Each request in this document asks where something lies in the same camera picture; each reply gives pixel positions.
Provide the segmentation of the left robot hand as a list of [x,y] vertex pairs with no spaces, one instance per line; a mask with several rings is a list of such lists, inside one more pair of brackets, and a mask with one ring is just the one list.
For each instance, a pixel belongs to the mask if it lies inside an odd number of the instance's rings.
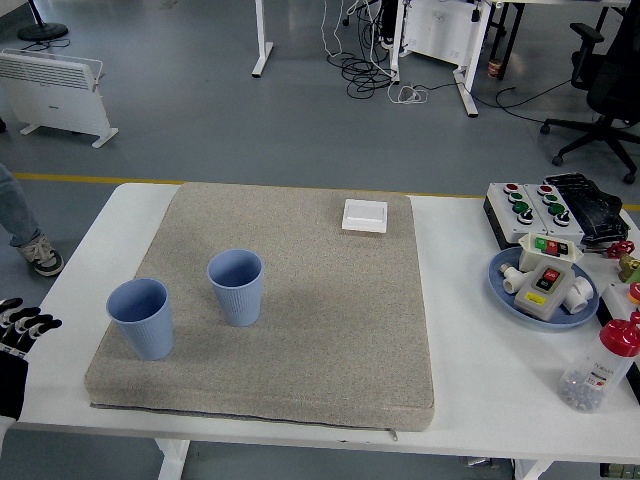
[[27,307],[19,297],[1,301],[1,442],[22,413],[29,364],[26,355],[46,332],[62,321]]

